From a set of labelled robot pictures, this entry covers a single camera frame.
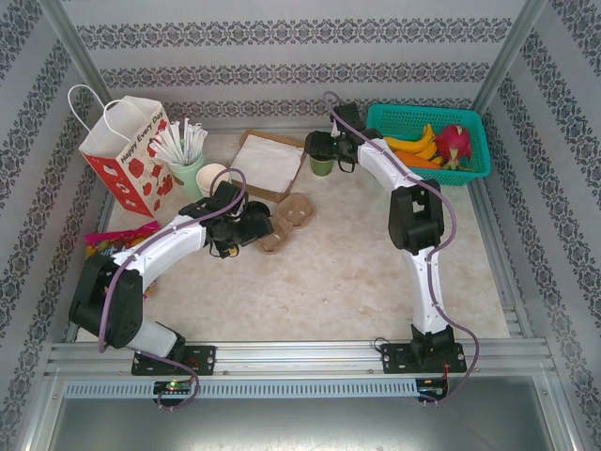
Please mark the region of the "brown cardboard napkin box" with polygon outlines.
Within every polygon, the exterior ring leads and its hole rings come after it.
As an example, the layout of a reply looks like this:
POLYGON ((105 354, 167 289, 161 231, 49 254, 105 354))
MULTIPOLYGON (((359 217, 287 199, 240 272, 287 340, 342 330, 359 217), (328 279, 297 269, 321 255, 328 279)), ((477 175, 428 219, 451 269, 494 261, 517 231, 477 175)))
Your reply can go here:
POLYGON ((244 175, 250 195, 280 202, 290 193, 304 159, 302 141, 247 130, 239 140, 231 167, 244 175))

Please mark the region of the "brown pulp cup carrier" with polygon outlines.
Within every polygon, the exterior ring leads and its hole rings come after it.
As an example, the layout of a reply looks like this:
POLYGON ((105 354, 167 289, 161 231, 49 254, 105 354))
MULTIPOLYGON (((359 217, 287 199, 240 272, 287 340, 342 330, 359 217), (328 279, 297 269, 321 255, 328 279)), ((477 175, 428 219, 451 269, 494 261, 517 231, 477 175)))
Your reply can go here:
POLYGON ((270 217, 273 231, 257 241, 258 250, 266 255, 277 254, 289 243, 294 231, 308 226, 315 216, 316 206, 308 196, 291 193, 270 217))

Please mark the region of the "white red printed paper bag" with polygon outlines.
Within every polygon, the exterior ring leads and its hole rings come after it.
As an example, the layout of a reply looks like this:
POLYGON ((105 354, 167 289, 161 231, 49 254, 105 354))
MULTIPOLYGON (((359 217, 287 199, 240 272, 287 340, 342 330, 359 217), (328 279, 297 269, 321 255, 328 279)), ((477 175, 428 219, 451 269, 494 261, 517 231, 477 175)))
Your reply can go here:
POLYGON ((156 218, 175 181, 151 145, 170 124, 160 101, 133 96, 100 102, 102 116, 79 147, 125 210, 156 218))

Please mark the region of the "paper cup stack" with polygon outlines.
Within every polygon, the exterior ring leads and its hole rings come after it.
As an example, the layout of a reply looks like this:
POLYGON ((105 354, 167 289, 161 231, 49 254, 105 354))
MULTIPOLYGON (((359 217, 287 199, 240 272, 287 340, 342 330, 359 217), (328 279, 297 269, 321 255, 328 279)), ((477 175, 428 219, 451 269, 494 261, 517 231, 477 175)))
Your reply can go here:
POLYGON ((203 197, 209 197, 216 192, 222 181, 230 180, 226 167, 218 163, 204 165, 196 174, 196 183, 203 197))

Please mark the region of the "white napkin stack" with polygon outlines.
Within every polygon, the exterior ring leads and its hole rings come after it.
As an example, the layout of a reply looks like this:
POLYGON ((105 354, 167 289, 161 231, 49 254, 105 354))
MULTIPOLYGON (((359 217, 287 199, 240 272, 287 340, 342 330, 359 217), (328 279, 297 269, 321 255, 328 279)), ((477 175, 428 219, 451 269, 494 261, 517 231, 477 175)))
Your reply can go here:
POLYGON ((247 186, 283 193, 301 166, 302 150, 249 134, 231 166, 241 171, 247 186))

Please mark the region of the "mint green straw mug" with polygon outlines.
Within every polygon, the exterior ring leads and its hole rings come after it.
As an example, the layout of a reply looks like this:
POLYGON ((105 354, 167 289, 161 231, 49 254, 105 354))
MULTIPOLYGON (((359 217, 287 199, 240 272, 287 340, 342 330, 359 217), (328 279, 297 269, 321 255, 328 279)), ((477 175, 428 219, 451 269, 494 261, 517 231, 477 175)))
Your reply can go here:
POLYGON ((197 201, 202 197, 201 190, 196 181, 196 175, 205 165, 205 153, 201 152, 199 157, 189 165, 179 163, 170 163, 169 167, 180 190, 192 201, 197 201))

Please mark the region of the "teal plastic basket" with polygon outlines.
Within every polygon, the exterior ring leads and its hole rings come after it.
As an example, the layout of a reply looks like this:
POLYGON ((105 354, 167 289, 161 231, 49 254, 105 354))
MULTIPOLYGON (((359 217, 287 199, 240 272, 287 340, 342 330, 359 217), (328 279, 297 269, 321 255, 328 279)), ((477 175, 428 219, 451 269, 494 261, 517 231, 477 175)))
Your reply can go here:
POLYGON ((377 103, 369 107, 366 124, 384 136, 406 140, 420 138, 426 124, 432 126, 435 134, 442 132, 446 126, 460 125, 470 133, 472 156, 469 160, 460 160, 470 171, 413 168, 413 172, 423 179, 435 179, 440 185, 453 186, 465 185, 490 174, 485 128, 481 117, 472 110, 377 103))

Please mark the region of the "yellow banana bunch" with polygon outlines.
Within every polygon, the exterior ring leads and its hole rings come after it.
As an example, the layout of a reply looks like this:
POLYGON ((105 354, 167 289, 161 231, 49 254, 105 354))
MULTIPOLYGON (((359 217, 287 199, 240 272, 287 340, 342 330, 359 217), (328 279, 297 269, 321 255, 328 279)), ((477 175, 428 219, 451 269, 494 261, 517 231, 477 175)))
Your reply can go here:
POLYGON ((384 137, 389 148, 395 154, 421 158, 426 161, 430 161, 436 156, 437 144, 435 138, 436 135, 430 124, 424 126, 422 137, 417 141, 404 140, 390 136, 384 137))

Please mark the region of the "orange carrot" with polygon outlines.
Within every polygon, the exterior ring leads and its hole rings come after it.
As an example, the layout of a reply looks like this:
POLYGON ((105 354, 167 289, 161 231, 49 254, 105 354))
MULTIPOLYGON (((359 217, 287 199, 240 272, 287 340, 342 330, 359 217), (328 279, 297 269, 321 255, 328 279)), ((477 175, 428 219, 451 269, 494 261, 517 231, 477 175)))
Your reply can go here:
POLYGON ((411 154, 403 150, 395 150, 393 153, 403 164, 405 164, 408 167, 423 169, 440 169, 440 165, 438 163, 428 161, 427 159, 419 157, 416 154, 411 154))

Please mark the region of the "pink dragon fruit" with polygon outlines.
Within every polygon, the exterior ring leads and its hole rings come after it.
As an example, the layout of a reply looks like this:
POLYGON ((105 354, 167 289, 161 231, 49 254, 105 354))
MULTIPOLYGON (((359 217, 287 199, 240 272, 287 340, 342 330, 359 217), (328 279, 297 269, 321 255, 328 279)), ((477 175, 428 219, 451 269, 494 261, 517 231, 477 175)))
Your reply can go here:
POLYGON ((472 146, 470 132, 459 125, 445 127, 435 138, 438 155, 444 161, 443 169, 467 170, 461 163, 463 159, 468 161, 472 157, 472 146))

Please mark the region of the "colourful fruit candy bag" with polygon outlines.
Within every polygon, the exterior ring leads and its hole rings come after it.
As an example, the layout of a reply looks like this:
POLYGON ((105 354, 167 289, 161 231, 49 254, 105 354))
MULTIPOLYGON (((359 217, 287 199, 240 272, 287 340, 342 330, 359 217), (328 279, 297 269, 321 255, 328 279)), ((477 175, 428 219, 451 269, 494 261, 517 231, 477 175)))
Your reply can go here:
POLYGON ((90 258, 96 254, 109 257, 123 252, 140 244, 159 229, 159 223, 152 221, 135 229, 86 234, 85 258, 90 258))

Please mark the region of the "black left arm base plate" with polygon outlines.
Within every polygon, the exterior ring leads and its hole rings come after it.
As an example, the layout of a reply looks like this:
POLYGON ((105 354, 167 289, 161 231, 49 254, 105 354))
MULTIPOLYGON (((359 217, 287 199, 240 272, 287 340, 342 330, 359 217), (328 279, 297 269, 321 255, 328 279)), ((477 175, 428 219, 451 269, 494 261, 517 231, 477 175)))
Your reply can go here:
MULTIPOLYGON (((191 368, 199 376, 211 376, 214 371, 216 360, 216 348, 214 346, 194 346, 186 345, 182 352, 177 351, 174 355, 169 355, 168 359, 176 360, 191 368)), ((171 364, 167 364, 156 359, 152 359, 140 354, 135 354, 131 365, 131 374, 133 376, 180 376, 189 375, 189 373, 171 364)))

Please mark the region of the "aluminium mounting rail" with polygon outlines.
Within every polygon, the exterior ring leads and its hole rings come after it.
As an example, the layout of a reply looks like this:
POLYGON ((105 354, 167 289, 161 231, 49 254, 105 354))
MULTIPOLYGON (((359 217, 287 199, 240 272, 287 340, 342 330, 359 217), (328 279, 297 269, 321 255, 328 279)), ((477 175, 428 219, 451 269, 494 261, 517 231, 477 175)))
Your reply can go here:
MULTIPOLYGON (((369 341, 214 342, 215 379, 357 379, 382 377, 380 354, 369 341)), ((52 346, 42 376, 60 380, 117 380, 131 374, 133 352, 99 353, 88 343, 52 346)), ((484 339, 472 375, 536 376, 557 370, 542 338, 484 339)))

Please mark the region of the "aluminium frame post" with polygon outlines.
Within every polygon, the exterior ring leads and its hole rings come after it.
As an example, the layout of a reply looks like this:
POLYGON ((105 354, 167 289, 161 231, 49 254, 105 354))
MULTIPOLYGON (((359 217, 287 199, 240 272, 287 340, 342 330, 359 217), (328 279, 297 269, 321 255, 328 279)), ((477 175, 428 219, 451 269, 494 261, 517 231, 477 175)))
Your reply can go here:
POLYGON ((531 33, 548 0, 525 0, 507 38, 497 54, 471 109, 483 115, 492 102, 499 85, 511 68, 525 39, 531 33))
POLYGON ((70 99, 72 90, 77 87, 87 86, 101 107, 103 119, 106 119, 105 113, 107 107, 113 106, 116 103, 116 100, 110 93, 107 84, 105 84, 100 71, 89 55, 76 27, 63 7, 62 0, 37 0, 37 2, 82 77, 83 83, 78 86, 73 86, 69 90, 67 100, 72 114, 88 132, 91 132, 72 108, 72 101, 70 99))

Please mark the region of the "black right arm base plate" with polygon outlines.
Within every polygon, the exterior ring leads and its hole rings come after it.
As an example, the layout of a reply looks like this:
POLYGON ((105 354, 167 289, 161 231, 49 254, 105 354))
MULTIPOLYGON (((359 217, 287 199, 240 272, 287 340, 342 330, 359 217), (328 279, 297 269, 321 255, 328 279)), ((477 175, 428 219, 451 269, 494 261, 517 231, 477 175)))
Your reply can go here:
POLYGON ((458 343, 423 353, 414 352, 409 342, 384 343, 380 346, 380 355, 385 374, 442 373, 444 368, 452 374, 463 374, 468 369, 463 348, 458 343))

